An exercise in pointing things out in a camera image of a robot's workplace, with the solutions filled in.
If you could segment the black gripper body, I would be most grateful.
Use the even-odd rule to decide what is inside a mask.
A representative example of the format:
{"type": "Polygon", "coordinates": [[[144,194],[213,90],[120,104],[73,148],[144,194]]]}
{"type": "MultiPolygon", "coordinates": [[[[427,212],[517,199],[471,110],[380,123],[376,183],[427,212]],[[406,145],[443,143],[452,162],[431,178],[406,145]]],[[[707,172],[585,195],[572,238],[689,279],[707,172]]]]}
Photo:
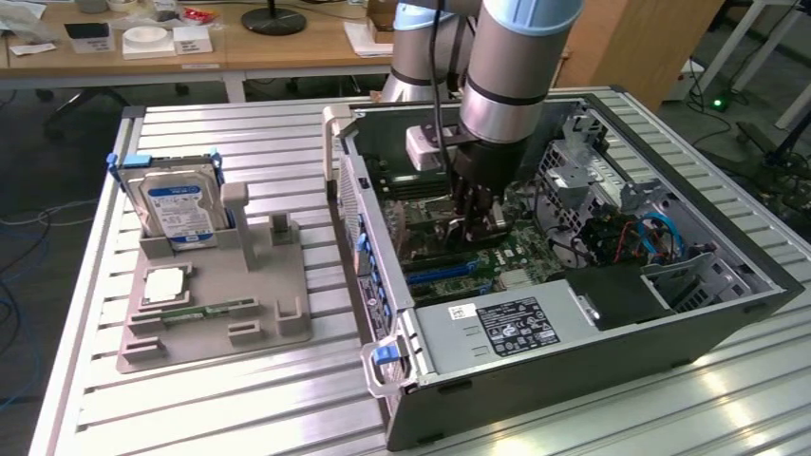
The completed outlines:
{"type": "Polygon", "coordinates": [[[500,197],[515,180],[525,150],[527,140],[463,143],[451,159],[453,197],[460,198],[468,189],[500,197]]]}

